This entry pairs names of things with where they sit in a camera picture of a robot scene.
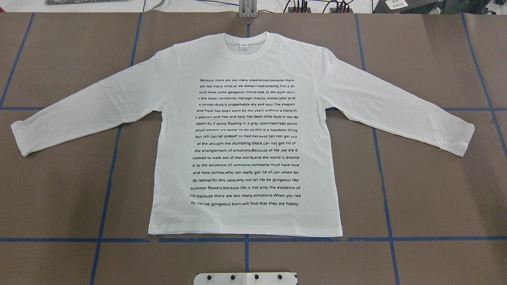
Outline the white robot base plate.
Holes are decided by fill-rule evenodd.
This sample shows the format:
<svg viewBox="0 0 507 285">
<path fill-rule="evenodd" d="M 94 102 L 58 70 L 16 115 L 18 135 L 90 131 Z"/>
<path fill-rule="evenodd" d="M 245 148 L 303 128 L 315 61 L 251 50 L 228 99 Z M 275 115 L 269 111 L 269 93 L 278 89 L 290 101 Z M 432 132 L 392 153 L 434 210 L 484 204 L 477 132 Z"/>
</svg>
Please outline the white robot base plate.
<svg viewBox="0 0 507 285">
<path fill-rule="evenodd" d="M 297 285 L 293 272 L 243 272 L 197 274 L 194 285 Z"/>
</svg>

